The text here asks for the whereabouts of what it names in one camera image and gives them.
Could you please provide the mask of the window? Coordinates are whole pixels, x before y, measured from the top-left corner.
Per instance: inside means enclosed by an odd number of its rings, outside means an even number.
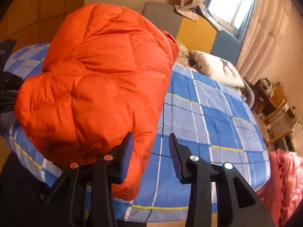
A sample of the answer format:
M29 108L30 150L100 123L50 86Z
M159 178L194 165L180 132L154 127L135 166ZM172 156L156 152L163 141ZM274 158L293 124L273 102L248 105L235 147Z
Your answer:
M248 17L254 0L210 0L210 13L225 26L236 33Z

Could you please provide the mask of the blue plaid bed sheet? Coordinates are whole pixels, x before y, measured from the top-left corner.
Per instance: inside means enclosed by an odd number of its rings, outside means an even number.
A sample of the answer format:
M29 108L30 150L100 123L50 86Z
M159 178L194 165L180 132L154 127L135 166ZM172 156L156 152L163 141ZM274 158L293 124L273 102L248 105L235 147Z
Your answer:
M49 44L14 52L4 71L23 79L42 73ZM26 137L14 113L1 117L5 139L23 165L51 187L62 171ZM151 158L133 201L114 199L117 219L158 223L186 218L190 186L179 183L169 152L169 134L205 161L232 163L254 190L271 176L265 143L256 120L239 94L194 70L174 65Z

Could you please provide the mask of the white patterned pillow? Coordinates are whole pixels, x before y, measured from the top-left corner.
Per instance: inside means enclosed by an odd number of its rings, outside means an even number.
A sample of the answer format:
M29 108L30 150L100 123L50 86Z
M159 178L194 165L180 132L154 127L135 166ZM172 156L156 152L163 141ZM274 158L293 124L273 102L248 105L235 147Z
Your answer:
M191 54L205 76L231 88L243 88L244 82L229 61L202 51L192 51Z

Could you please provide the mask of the wooden wardrobe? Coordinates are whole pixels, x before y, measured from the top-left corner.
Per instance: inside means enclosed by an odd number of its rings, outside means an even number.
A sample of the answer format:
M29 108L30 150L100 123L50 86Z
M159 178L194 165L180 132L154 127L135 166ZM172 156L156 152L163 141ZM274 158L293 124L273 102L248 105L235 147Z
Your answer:
M14 51L28 45L49 43L68 14L84 0L13 0L1 19L1 41L17 41Z

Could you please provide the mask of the orange puffer down jacket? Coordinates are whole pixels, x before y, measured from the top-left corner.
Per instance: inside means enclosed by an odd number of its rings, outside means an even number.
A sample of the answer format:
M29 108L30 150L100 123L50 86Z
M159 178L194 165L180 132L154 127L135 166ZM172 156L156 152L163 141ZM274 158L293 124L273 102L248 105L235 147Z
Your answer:
M179 53L175 38L126 7L92 4L69 14L42 73L21 86L14 105L36 149L64 170L97 161L127 133L134 148L113 195L136 198Z

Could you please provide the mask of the wooden wicker chair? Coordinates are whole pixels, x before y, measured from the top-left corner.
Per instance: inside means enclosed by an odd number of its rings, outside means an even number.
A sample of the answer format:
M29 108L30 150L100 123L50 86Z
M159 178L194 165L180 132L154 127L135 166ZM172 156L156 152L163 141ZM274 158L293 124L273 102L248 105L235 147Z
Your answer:
M290 117L283 108L276 109L263 118L262 122L268 128L268 138L265 139L267 147L294 132Z

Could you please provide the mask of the grey yellow blue headboard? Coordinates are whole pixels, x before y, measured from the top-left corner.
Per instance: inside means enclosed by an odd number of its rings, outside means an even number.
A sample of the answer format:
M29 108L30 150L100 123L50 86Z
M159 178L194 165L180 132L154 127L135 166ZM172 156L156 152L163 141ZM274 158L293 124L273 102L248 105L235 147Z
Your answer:
M156 27L170 33L189 51L203 51L236 64L240 52L240 42L223 29L217 31L204 17L195 22L179 14L173 5L147 2L142 15Z

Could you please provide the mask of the pink patterned curtain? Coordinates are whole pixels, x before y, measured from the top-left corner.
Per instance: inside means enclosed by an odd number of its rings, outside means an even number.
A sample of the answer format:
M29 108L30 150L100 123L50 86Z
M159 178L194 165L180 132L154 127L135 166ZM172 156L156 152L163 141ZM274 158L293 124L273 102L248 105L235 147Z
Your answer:
M255 84L270 63L290 19L291 0L255 0L236 62L239 74Z

